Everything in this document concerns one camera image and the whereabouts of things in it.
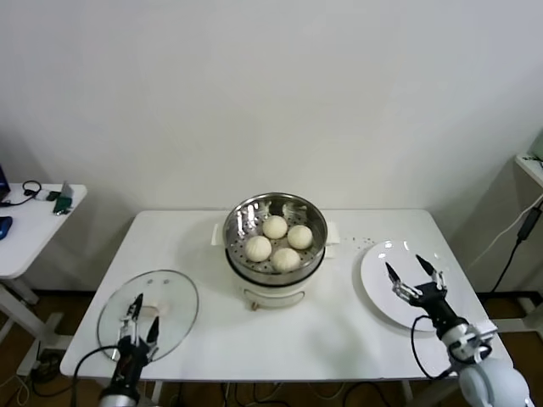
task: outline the table leg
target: table leg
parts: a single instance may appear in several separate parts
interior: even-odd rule
[[[406,402],[413,400],[413,391],[411,390],[411,385],[409,384],[408,380],[401,381],[401,390],[404,392]]]
[[[44,323],[2,285],[0,285],[0,310],[36,338],[17,370],[18,375],[28,376],[31,372],[38,356],[38,348],[41,351],[44,349],[66,350],[70,345],[71,336],[54,333],[62,319],[61,313],[52,313],[48,321]]]
[[[153,387],[153,394],[151,395],[151,400],[155,404],[160,402],[160,394],[162,393],[162,382],[155,382]]]
[[[9,318],[2,326],[2,329],[0,330],[0,343],[4,340],[4,338],[9,334],[9,330],[14,325],[14,320]]]
[[[543,340],[543,304],[537,308],[529,300],[518,300],[526,311],[524,318],[507,318],[492,320],[498,327],[498,332],[536,332]]]
[[[48,333],[45,330],[45,324],[11,295],[4,286],[0,286],[0,309],[33,337],[46,338]]]
[[[27,304],[36,305],[40,300],[39,297],[34,294],[32,289],[28,287],[22,277],[16,278],[15,280],[4,280],[3,283],[19,294]]]
[[[408,401],[406,407],[430,407],[453,394],[458,389],[458,380],[439,380],[430,384],[422,393]]]

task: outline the computer mouse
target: computer mouse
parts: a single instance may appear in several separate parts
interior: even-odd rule
[[[9,232],[9,228],[14,223],[14,218],[11,216],[0,216],[0,240],[4,239]]]

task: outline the laptop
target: laptop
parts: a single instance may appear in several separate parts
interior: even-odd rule
[[[2,171],[2,166],[0,165],[0,202],[2,202],[9,194],[9,184],[6,176]]]

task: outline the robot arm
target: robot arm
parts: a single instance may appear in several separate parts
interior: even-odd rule
[[[446,347],[450,371],[458,374],[466,401],[472,407],[533,407],[523,376],[507,362],[489,358],[490,341],[497,332],[495,325],[491,321],[472,325],[456,315],[445,300],[447,287],[443,273],[422,257],[417,259],[432,282],[409,287],[386,263],[392,290],[409,305],[426,311]]]
[[[120,321],[117,352],[119,360],[109,386],[101,393],[100,407],[133,407],[139,402],[137,383],[143,367],[149,364],[158,350],[159,317],[155,317],[145,340],[139,337],[137,318],[143,304],[139,294]]]

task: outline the black cable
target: black cable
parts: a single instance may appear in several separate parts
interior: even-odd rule
[[[70,398],[70,407],[77,407],[77,375],[79,374],[79,369],[81,368],[81,365],[85,360],[93,356],[94,354],[97,354],[98,352],[102,352],[103,350],[107,349],[117,349],[117,345],[109,345],[109,346],[101,346],[100,348],[96,348],[93,351],[89,352],[85,356],[81,358],[81,360],[77,363],[76,370],[74,371],[74,376],[71,380],[71,398]]]
[[[509,269],[509,266],[512,263],[513,257],[515,257],[515,253],[517,252],[517,249],[520,246],[520,243],[522,243],[520,240],[517,240],[517,242],[515,243],[515,247],[512,248],[511,255],[509,256],[509,260],[507,261],[507,264],[506,264],[505,268],[501,272],[500,277],[498,278],[498,281],[496,282],[496,284],[490,290],[490,293],[493,293],[498,288],[498,286],[500,285],[501,280],[503,279],[504,275],[507,273],[507,270]]]
[[[451,369],[446,369],[442,371],[438,376],[430,376],[430,374],[424,369],[423,364],[421,363],[420,359],[418,358],[417,350],[415,349],[415,328],[417,327],[417,323],[424,318],[428,318],[431,320],[431,318],[427,315],[420,315],[413,321],[413,325],[411,327],[411,351],[413,352],[413,356],[415,357],[415,361],[417,362],[418,368],[421,370],[424,375],[430,379],[430,380],[441,380],[448,377],[451,373]]]
[[[256,383],[253,383],[253,399],[255,399],[255,403],[257,404],[280,404],[280,405],[285,405],[286,407],[290,407],[289,403],[282,400],[267,400],[267,401],[258,400],[258,397],[256,397]]]
[[[176,397],[176,407],[181,407],[181,390],[183,388],[183,383],[179,383],[179,387],[177,388],[177,397]]]
[[[37,397],[52,398],[71,389],[71,385],[53,393],[42,393],[36,389],[36,384],[49,383],[60,374],[60,356],[54,353],[40,355],[42,343],[38,342],[36,354],[39,356],[39,366],[32,369],[30,374],[31,389]]]
[[[372,386],[373,388],[375,388],[375,390],[377,390],[377,392],[379,393],[379,397],[381,398],[381,401],[383,401],[383,404],[386,405],[386,407],[392,407],[392,404],[390,404],[387,399],[384,397],[384,394],[383,394],[383,391],[381,390],[381,388],[377,385],[377,383],[373,383],[373,382],[362,382],[362,383],[358,383],[356,384],[355,386],[351,387],[347,393],[345,393],[345,396],[343,397],[343,407],[347,407],[347,400],[349,399],[349,396],[350,394],[356,389],[358,388],[359,386],[362,386],[362,385],[370,385]]]
[[[339,397],[339,395],[345,389],[345,383],[340,383],[338,390],[336,390],[334,393],[330,394],[329,396],[324,396],[324,395],[320,394],[315,388],[313,388],[313,386],[311,386],[311,383],[307,383],[307,387],[310,388],[311,391],[313,392],[313,394],[315,394],[319,399],[330,401],[330,400],[334,400],[337,397]]]
[[[220,383],[220,384],[221,384],[222,400],[224,401],[225,407],[227,407],[227,406],[228,406],[227,391],[226,391],[225,388],[223,387],[222,383]]]
[[[37,397],[43,397],[45,399],[50,399],[52,397],[57,397],[59,396],[60,394],[62,393],[66,393],[68,390],[71,389],[71,385],[69,385],[68,387],[65,387],[57,392],[54,392],[54,393],[42,393],[40,391],[38,391],[36,389],[36,384],[34,382],[31,382],[31,388],[32,388],[32,392],[37,396]]]
[[[248,405],[251,405],[251,404],[280,404],[280,405],[284,405],[285,407],[290,407],[289,403],[287,403],[286,401],[282,401],[282,400],[259,401],[256,398],[256,383],[253,383],[253,398],[255,399],[255,401],[251,401],[251,402],[249,402],[247,404],[243,404],[241,401],[239,401],[238,384],[237,383],[234,384],[233,392],[234,392],[234,399],[236,400],[236,404],[238,404],[238,406],[240,406],[240,407],[247,407]]]
[[[28,188],[27,187],[28,184],[36,184],[37,189]],[[34,181],[34,180],[25,181],[25,182],[23,182],[23,190],[25,191],[25,196],[28,197],[27,199],[25,199],[24,201],[16,202],[16,203],[11,203],[9,201],[0,202],[0,208],[2,208],[2,207],[4,207],[4,208],[5,207],[10,207],[10,206],[19,206],[19,205],[22,205],[22,204],[26,204],[31,199],[34,199],[38,193],[40,193],[40,191],[42,190],[42,184],[39,183],[38,181]]]
[[[282,386],[282,383],[278,383],[278,384],[273,388],[273,390],[271,391],[270,394],[268,394],[267,396],[265,396],[263,399],[260,399],[260,400],[258,400],[258,399],[256,398],[256,390],[255,390],[255,392],[253,393],[253,395],[255,396],[255,400],[256,400],[256,401],[261,401],[261,402],[267,401],[271,396],[273,396],[273,395],[277,392],[277,390],[278,390],[281,386]]]
[[[8,401],[3,405],[3,407],[8,407],[12,401],[15,400],[15,397],[17,397],[17,394],[19,393],[20,387],[17,387],[17,389],[13,392],[11,396],[9,396]]]

